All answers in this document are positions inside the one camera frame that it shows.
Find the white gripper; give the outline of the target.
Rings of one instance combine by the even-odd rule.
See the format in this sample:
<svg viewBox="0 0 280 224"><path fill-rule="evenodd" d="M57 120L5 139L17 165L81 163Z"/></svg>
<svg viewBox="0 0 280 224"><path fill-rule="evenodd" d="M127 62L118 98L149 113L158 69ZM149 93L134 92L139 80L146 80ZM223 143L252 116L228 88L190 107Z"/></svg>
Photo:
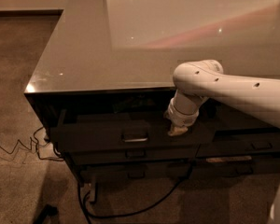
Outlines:
<svg viewBox="0 0 280 224"><path fill-rule="evenodd" d="M172 122L168 131L169 136L179 136L188 131L189 126L192 126L199 116L199 111L193 114L183 114L174 106L174 100L171 100L164 116Z"/></svg>

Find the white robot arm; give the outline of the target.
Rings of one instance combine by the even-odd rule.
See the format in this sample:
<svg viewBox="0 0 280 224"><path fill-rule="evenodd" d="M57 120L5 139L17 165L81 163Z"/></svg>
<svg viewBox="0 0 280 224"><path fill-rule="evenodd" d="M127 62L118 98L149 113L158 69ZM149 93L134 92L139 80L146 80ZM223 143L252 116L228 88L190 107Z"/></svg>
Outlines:
<svg viewBox="0 0 280 224"><path fill-rule="evenodd" d="M280 79L229 76L215 60L180 64L173 72L176 87L165 117L171 136L185 133L209 98L280 129Z"/></svg>

